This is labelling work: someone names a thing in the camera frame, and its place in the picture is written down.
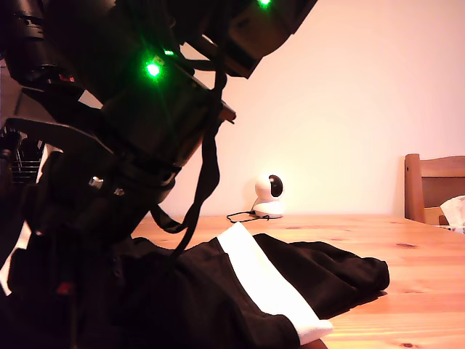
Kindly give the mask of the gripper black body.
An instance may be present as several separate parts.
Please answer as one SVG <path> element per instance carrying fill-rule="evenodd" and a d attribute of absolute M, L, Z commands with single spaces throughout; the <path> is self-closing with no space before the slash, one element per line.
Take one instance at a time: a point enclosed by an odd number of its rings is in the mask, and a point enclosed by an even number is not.
<path fill-rule="evenodd" d="M 41 254 L 104 254 L 131 235 L 174 186 L 179 167 L 138 167 L 109 156 L 52 152 L 28 189 L 28 248 Z"/>

